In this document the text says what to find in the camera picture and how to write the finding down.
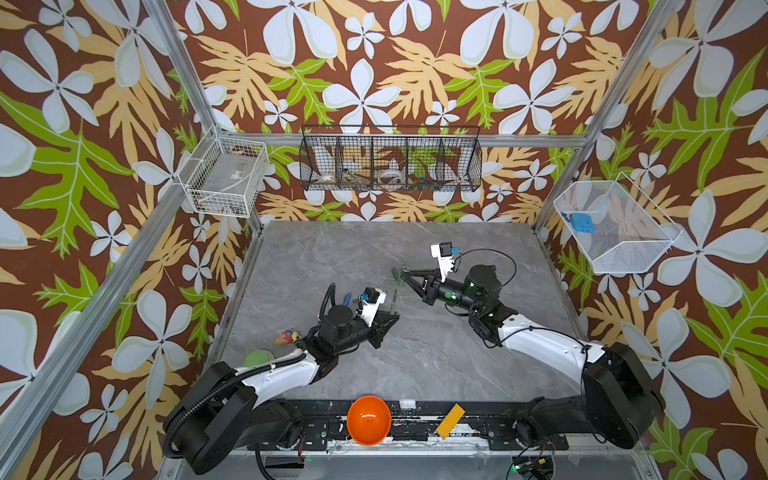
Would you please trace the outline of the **green pen cap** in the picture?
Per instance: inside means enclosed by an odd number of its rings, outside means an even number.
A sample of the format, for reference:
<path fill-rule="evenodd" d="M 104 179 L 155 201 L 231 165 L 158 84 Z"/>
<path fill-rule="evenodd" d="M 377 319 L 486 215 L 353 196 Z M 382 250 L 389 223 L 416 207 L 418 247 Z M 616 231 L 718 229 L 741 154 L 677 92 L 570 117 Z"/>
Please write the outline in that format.
<path fill-rule="evenodd" d="M 404 285 L 404 281 L 403 281 L 403 279 L 401 277 L 402 270 L 399 269 L 399 268 L 392 268 L 391 269 L 391 273 L 392 273 L 392 275 L 394 277 L 394 280 L 397 282 L 397 284 L 399 286 L 403 286 Z"/>

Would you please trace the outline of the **dark green pen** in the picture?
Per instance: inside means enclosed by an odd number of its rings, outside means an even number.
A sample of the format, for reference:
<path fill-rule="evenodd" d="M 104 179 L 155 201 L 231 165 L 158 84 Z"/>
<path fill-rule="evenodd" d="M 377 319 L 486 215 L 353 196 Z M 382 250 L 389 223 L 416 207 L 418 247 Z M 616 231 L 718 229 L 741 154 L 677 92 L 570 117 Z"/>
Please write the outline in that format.
<path fill-rule="evenodd" d="M 391 315 L 394 315 L 396 313 L 396 302 L 397 302 L 397 289 L 395 289 L 392 293 L 390 309 L 389 309 L 389 313 Z"/>

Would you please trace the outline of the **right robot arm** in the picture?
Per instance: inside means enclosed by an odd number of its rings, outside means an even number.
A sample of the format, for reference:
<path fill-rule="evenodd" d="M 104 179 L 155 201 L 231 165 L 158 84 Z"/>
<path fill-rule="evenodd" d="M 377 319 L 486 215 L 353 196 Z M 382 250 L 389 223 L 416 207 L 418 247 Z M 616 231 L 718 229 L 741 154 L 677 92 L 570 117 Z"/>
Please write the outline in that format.
<path fill-rule="evenodd" d="M 561 434 L 592 434 L 624 449 L 640 440 L 666 402 L 638 355 L 626 344 L 586 342 L 544 327 L 504 305 L 492 265 L 475 265 L 463 281 L 438 269 L 399 273 L 421 300 L 465 312 L 471 329 L 488 348 L 505 348 L 544 363 L 576 382 L 578 394 L 536 397 L 514 414 L 517 441 L 526 447 Z"/>

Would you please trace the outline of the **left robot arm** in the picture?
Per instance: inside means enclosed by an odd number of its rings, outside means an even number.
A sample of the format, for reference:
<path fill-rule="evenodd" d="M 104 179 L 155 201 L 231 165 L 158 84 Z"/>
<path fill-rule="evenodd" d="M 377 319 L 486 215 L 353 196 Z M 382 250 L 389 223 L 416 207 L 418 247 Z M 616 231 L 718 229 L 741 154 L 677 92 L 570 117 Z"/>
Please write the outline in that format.
<path fill-rule="evenodd" d="M 386 291 L 368 287 L 351 308 L 336 303 L 330 288 L 318 323 L 291 353 L 255 367 L 213 364 L 166 419 L 164 456 L 185 460 L 201 475 L 234 449 L 297 439 L 301 415 L 282 395 L 326 377 L 363 343 L 380 348 L 399 319 L 386 308 L 386 297 Z"/>

